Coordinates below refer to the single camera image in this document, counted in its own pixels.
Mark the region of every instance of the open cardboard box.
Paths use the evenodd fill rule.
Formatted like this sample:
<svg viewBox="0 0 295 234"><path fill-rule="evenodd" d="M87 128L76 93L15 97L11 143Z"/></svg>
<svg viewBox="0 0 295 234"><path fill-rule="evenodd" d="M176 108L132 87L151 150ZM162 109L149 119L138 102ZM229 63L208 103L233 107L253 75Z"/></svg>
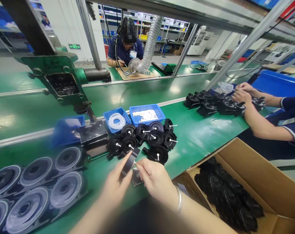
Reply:
<svg viewBox="0 0 295 234"><path fill-rule="evenodd" d="M218 213L194 180L199 165L214 156L263 207L265 217L258 218L258 234L295 234L295 182L242 140L235 138L173 180L183 184L189 196Z"/></svg>

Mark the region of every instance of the tan work mat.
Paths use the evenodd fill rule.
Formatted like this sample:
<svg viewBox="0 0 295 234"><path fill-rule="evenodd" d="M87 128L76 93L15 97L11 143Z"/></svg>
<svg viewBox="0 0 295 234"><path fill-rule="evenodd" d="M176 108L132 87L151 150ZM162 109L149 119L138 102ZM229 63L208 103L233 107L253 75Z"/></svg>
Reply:
<svg viewBox="0 0 295 234"><path fill-rule="evenodd" d="M267 64L267 65L263 65L264 67L270 68L272 70L276 70L278 71L282 65L277 65L277 64ZM283 70L284 73L288 73L288 74L294 74L295 73L295 68L286 68L285 70Z"/></svg>
<svg viewBox="0 0 295 234"><path fill-rule="evenodd" d="M127 67L122 68L125 72L128 71ZM144 75L144 74L139 74L139 75L129 75L126 76L124 73L122 73L122 70L120 68L116 68L118 71L119 75L123 80L136 80L136 79L143 79L143 78L150 78L150 77L155 77L154 73L151 72L150 75Z"/></svg>

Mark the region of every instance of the exit sign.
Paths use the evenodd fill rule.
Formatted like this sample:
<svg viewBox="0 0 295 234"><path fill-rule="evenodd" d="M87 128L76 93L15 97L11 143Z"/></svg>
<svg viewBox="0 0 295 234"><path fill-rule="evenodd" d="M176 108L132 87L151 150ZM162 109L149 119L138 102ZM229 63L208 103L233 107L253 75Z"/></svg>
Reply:
<svg viewBox="0 0 295 234"><path fill-rule="evenodd" d="M68 44L71 49L81 49L79 44Z"/></svg>

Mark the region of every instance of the flexible ducting hose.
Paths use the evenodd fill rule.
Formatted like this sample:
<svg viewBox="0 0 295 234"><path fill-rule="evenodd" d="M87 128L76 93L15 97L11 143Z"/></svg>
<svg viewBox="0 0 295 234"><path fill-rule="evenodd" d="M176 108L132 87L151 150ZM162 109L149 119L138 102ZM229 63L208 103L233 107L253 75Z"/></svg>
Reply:
<svg viewBox="0 0 295 234"><path fill-rule="evenodd" d="M152 21L152 24L148 33L146 45L144 48L143 62L137 67L137 72L141 74L146 73L146 71L151 65L157 37L159 35L162 22L163 22L162 16L158 16L158 15L153 16L153 21Z"/></svg>

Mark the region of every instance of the blue shirt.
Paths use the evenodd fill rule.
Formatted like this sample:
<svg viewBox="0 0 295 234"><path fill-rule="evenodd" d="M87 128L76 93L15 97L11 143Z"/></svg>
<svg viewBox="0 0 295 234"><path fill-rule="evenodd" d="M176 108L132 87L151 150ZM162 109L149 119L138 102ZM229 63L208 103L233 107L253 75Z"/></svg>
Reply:
<svg viewBox="0 0 295 234"><path fill-rule="evenodd" d="M284 97L280 104L285 111L273 114L267 120L287 129L295 139L295 97ZM260 139L253 136L250 128L241 133L239 138L267 160L295 159L295 142Z"/></svg>
<svg viewBox="0 0 295 234"><path fill-rule="evenodd" d="M115 45L114 45L115 40L116 40L116 36L112 38L112 42L109 44L108 54L107 54L107 57L112 60L116 60ZM118 39L117 57L119 57L120 60L123 60L126 66L128 66L130 60L133 59L132 57L130 57L130 52L133 51L133 49L135 50L135 52L137 52L136 57L138 59L143 59L144 50L143 50L142 43L138 38L137 38L137 42L134 43L134 48L132 48L131 50L126 50L124 48L124 45L122 44L121 38Z"/></svg>

